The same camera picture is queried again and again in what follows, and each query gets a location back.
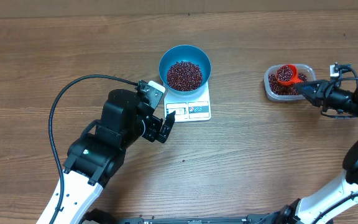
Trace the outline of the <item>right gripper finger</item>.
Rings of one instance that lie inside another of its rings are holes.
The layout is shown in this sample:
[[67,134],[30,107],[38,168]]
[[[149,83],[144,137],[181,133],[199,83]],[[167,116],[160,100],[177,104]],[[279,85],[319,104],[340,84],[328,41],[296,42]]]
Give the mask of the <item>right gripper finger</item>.
[[318,89],[319,86],[322,84],[321,80],[315,80],[311,82],[301,82],[297,83],[297,89]]
[[303,95],[313,106],[316,105],[316,90],[311,86],[296,86],[295,89]]

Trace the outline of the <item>red measuring scoop blue handle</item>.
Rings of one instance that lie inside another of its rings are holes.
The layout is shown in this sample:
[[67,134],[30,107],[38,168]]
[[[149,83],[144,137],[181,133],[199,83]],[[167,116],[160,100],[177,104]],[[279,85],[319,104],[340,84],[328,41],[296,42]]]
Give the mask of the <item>red measuring scoop blue handle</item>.
[[292,64],[281,66],[276,71],[275,76],[279,84],[284,86],[303,82],[303,80],[298,77],[298,69]]

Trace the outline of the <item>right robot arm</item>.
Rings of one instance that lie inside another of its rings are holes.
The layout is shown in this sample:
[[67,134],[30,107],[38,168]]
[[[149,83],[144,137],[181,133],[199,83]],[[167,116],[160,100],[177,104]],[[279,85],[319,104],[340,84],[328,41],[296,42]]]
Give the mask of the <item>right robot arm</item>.
[[[297,83],[296,90],[312,105],[339,109],[358,117],[358,87],[343,90],[341,78]],[[332,223],[335,216],[358,204],[358,140],[342,162],[341,173],[313,195],[284,206],[272,223]]]

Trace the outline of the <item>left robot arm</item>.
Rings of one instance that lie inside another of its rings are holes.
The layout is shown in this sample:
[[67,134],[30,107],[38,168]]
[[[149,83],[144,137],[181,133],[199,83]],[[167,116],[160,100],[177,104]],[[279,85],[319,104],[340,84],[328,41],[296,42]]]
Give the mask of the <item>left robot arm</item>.
[[174,124],[153,115],[165,93],[150,86],[143,90],[113,90],[100,119],[94,120],[69,147],[63,179],[55,188],[39,223],[79,223],[123,165],[127,148],[139,137],[164,143]]

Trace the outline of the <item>white digital kitchen scale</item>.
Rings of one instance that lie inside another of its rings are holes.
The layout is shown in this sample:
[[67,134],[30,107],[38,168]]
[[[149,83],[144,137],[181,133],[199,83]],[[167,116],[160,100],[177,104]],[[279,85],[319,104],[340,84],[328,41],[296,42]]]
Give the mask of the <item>white digital kitchen scale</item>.
[[209,121],[211,102],[208,82],[189,95],[180,95],[168,90],[163,105],[165,116],[175,112],[176,123]]

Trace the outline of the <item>blue metal bowl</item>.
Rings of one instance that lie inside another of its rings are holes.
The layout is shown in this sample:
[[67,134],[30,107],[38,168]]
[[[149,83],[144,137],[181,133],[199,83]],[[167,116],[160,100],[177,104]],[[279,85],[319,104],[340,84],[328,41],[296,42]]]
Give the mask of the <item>blue metal bowl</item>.
[[[203,82],[196,90],[178,91],[168,86],[168,69],[176,62],[181,61],[192,62],[193,64],[200,66],[201,72],[203,74]],[[199,90],[206,82],[209,81],[212,72],[212,65],[209,57],[201,49],[192,45],[178,45],[164,53],[163,57],[160,59],[158,70],[163,84],[165,84],[170,91],[180,95],[189,95]]]

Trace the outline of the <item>red beans in container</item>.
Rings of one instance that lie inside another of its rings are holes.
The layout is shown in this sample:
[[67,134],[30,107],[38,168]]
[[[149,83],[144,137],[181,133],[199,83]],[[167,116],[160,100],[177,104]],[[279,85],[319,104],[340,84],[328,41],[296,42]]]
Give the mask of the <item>red beans in container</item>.
[[[303,82],[307,82],[307,76],[304,73],[299,73],[298,77],[303,80]],[[299,93],[295,89],[294,85],[284,86],[279,84],[276,79],[275,74],[271,73],[268,76],[268,83],[271,91],[277,95],[298,95]]]

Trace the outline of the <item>clear plastic container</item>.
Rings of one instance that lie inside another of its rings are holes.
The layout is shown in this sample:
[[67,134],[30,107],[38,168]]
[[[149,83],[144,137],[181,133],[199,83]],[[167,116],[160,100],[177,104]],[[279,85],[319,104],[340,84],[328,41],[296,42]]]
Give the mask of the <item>clear plastic container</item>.
[[[283,65],[284,64],[273,65],[270,68],[268,68],[264,74],[264,85],[265,85],[265,92],[266,92],[267,98],[271,101],[276,101],[276,102],[289,102],[289,101],[304,100],[305,97],[303,95],[277,95],[271,91],[270,86],[269,86],[269,74],[271,74],[271,73],[276,74],[276,71]],[[299,73],[304,73],[307,76],[307,81],[315,81],[316,80],[315,72],[309,65],[302,64],[302,63],[296,63],[295,67],[298,69]]]

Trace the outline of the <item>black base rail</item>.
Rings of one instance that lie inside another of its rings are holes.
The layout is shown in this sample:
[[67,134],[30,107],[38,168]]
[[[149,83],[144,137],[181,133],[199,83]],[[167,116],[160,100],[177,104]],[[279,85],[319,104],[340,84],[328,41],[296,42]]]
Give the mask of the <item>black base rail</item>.
[[245,217],[214,217],[214,218],[114,218],[110,213],[97,208],[86,212],[81,219],[81,224],[264,224],[276,223],[280,212],[267,214],[251,214]]

